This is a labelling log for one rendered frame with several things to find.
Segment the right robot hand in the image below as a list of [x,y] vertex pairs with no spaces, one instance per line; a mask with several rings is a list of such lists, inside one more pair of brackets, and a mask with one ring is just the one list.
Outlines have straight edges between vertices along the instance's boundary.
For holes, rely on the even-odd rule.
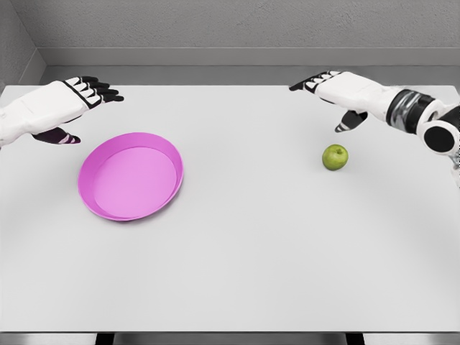
[[290,91],[308,91],[321,100],[346,109],[336,133],[356,129],[368,117],[369,95],[378,91],[376,82],[350,72],[326,71],[289,87]]

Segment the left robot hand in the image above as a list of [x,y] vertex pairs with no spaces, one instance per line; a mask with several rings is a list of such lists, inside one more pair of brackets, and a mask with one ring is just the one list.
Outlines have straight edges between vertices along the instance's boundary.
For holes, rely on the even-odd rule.
[[108,83],[93,76],[79,76],[53,81],[19,99],[26,109],[27,132],[48,144],[78,144],[81,139],[60,128],[82,115],[124,97]]

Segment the green apple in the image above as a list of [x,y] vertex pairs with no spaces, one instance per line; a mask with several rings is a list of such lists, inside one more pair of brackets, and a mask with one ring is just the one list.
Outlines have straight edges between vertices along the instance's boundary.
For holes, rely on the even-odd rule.
[[330,171],[340,170],[349,159],[347,149],[340,144],[329,145],[322,154],[323,166]]

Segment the pink round plate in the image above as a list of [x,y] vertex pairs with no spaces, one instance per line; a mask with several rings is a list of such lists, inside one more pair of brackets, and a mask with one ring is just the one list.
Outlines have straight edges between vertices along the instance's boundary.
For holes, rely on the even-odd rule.
[[171,142],[132,132],[105,141],[87,156],[78,173],[78,192],[97,216],[132,221],[165,207],[183,176],[183,159]]

